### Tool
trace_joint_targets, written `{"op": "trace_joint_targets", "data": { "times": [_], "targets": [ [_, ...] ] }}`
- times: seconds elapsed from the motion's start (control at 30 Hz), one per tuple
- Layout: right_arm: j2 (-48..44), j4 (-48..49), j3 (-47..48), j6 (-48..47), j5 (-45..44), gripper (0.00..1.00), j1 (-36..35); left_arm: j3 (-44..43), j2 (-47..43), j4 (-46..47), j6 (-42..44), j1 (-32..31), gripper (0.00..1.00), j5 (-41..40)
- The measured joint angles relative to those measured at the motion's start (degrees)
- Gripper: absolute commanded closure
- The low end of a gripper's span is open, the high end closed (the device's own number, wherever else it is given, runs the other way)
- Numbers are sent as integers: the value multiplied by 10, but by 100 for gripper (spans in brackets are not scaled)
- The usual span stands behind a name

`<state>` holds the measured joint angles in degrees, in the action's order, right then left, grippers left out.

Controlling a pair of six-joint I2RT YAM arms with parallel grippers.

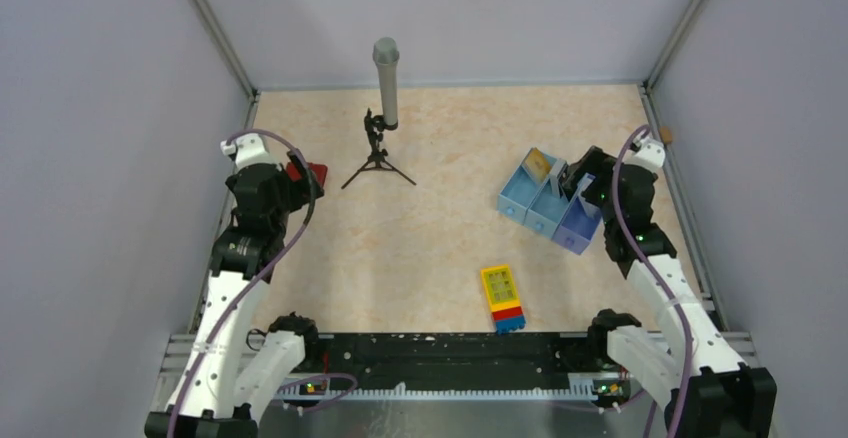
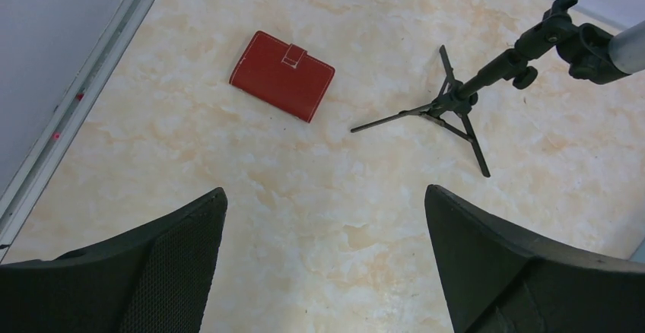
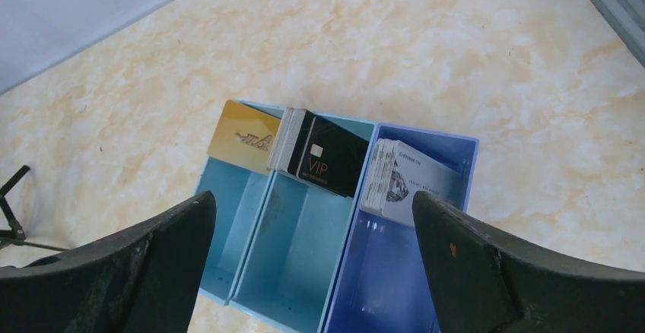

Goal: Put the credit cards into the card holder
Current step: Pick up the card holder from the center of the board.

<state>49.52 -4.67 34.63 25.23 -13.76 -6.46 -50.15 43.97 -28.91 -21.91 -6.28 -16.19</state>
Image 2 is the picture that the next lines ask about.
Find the red leather card holder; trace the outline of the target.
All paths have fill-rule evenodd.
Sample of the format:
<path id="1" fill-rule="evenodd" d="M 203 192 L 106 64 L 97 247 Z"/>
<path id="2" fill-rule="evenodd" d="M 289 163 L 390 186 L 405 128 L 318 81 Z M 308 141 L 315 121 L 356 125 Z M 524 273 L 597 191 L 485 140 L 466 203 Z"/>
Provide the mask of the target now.
<path id="1" fill-rule="evenodd" d="M 310 123 L 335 69 L 293 44 L 258 30 L 229 79 L 232 86 Z"/>

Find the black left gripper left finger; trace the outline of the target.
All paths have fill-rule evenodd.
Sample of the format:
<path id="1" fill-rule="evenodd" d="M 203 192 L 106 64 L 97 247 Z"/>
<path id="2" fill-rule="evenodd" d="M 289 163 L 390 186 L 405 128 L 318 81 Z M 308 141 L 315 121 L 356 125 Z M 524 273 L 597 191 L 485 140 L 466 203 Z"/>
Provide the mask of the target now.
<path id="1" fill-rule="evenodd" d="M 216 188 L 156 220 L 50 261 L 1 267 L 3 332 L 197 332 L 227 196 Z"/>

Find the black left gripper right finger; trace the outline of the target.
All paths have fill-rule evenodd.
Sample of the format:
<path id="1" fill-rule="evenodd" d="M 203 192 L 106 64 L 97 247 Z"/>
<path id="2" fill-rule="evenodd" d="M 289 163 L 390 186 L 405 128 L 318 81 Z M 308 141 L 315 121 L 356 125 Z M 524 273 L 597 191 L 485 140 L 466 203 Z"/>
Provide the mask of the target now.
<path id="1" fill-rule="evenodd" d="M 642 332 L 644 266 L 560 243 L 430 185 L 424 206 L 456 332 Z"/>

